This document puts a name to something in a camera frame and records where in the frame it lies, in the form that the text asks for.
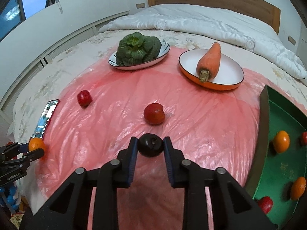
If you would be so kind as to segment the blue gloved hand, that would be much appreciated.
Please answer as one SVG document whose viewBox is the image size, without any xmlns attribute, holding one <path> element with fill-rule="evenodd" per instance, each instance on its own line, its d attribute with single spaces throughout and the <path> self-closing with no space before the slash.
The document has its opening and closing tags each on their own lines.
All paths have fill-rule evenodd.
<svg viewBox="0 0 307 230">
<path fill-rule="evenodd" d="M 15 183 L 1 187 L 1 207 L 7 208 L 10 212 L 18 212 L 21 203 L 21 195 Z"/>
</svg>

